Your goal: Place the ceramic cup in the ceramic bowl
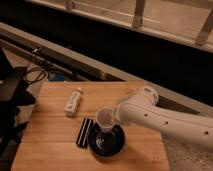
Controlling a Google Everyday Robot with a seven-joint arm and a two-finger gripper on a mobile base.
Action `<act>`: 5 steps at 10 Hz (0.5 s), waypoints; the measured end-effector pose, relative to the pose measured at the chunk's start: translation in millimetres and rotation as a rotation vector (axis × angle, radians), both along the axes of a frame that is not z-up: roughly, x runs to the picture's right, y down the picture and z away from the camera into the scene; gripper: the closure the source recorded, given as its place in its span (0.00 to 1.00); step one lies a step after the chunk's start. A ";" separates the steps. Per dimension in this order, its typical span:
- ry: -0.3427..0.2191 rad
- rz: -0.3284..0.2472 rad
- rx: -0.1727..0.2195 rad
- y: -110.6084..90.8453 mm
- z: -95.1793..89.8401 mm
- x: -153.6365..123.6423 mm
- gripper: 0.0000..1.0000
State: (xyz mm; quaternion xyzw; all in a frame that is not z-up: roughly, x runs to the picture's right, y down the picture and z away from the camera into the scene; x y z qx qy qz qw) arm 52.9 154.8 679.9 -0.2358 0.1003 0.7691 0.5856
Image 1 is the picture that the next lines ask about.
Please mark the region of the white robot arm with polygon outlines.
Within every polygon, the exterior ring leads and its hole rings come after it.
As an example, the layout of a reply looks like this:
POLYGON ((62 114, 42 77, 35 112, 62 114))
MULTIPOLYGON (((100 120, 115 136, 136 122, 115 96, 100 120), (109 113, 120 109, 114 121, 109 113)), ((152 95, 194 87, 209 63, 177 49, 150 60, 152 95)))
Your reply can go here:
POLYGON ((213 119, 157 107, 155 89, 143 86, 115 110, 119 123, 134 123, 213 150, 213 119))

